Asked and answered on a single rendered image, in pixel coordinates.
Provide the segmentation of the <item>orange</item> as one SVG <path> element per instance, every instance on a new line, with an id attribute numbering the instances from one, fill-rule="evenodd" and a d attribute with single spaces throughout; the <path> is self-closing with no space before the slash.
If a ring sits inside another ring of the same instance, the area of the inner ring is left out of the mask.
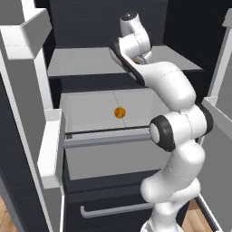
<path id="1" fill-rule="evenodd" d="M 118 119 L 122 119 L 126 115 L 126 110 L 123 107 L 118 107 L 114 110 L 114 116 Z"/>

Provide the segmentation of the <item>white door bin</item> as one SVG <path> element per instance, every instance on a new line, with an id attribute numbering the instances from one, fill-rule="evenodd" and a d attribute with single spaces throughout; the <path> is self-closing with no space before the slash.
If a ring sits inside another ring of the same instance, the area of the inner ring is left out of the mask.
<path id="1" fill-rule="evenodd" d="M 33 60 L 52 30 L 45 8 L 35 8 L 20 25 L 0 25 L 9 60 Z"/>
<path id="2" fill-rule="evenodd" d="M 45 189 L 62 185 L 65 118 L 61 109 L 45 110 L 45 128 L 37 167 Z"/>

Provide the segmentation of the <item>black fridge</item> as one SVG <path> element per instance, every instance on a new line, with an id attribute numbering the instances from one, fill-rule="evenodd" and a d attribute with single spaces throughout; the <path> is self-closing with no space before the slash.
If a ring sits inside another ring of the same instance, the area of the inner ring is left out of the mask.
<path id="1" fill-rule="evenodd" d="M 47 9 L 53 30 L 45 44 L 47 67 L 55 49 L 100 48 L 120 35 L 120 19 L 136 12 L 151 33 L 153 46 L 166 45 L 201 68 L 182 71 L 193 85 L 198 103 L 208 96 L 225 36 L 223 26 L 232 0 L 35 0 Z M 62 110 L 64 93 L 149 89 L 126 72 L 49 77 L 53 105 Z M 185 232 L 217 232 L 200 195 L 186 203 L 177 221 Z"/>

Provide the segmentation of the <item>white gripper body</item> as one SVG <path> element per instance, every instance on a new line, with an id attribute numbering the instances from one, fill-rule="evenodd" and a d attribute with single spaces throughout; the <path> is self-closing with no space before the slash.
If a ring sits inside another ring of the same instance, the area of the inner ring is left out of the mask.
<path id="1" fill-rule="evenodd" d="M 153 63 L 152 51 L 149 51 L 142 56 L 138 57 L 138 62 L 140 64 L 150 64 Z"/>

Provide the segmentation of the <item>white fridge drawer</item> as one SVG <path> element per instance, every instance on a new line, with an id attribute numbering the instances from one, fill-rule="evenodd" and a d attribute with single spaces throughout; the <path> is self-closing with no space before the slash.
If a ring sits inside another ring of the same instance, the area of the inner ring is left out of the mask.
<path id="1" fill-rule="evenodd" d="M 160 169 L 169 158 L 150 138 L 151 119 L 168 111 L 151 89 L 64 93 L 61 107 L 72 180 Z"/>

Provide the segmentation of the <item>grey fridge shelf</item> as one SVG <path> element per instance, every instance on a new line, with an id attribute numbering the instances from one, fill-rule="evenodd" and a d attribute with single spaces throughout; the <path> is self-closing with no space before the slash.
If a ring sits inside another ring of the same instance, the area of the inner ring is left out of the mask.
<path id="1" fill-rule="evenodd" d="M 166 45 L 153 46 L 154 62 L 175 63 L 182 71 L 201 71 L 201 68 Z M 55 49 L 48 67 L 48 75 L 90 75 L 124 73 L 112 60 L 108 47 Z"/>

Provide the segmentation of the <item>grey fridge door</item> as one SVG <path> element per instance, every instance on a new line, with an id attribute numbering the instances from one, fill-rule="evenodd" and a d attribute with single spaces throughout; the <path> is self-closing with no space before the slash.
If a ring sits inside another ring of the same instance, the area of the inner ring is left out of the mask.
<path id="1" fill-rule="evenodd" d="M 225 36 L 203 100 L 214 118 L 214 128 L 200 141 L 207 157 L 199 178 L 202 199 L 217 232 L 232 232 L 232 8 L 227 10 L 223 26 Z"/>
<path id="2" fill-rule="evenodd" d="M 0 25 L 20 25 L 34 0 L 0 0 Z M 9 60 L 0 32 L 0 190 L 18 232 L 63 232 L 63 186 L 45 189 L 37 160 L 45 110 L 54 110 L 43 47 Z"/>

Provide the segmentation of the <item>black freezer drawer front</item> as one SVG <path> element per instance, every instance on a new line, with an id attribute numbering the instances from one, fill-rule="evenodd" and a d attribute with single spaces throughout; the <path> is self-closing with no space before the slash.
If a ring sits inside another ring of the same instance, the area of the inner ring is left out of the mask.
<path id="1" fill-rule="evenodd" d="M 68 170 L 63 174 L 66 190 L 65 232 L 140 232 L 152 210 L 142 209 L 109 216 L 85 218 L 87 212 L 133 206 L 144 203 L 140 183 L 156 170 L 134 172 L 92 179 L 71 180 Z"/>

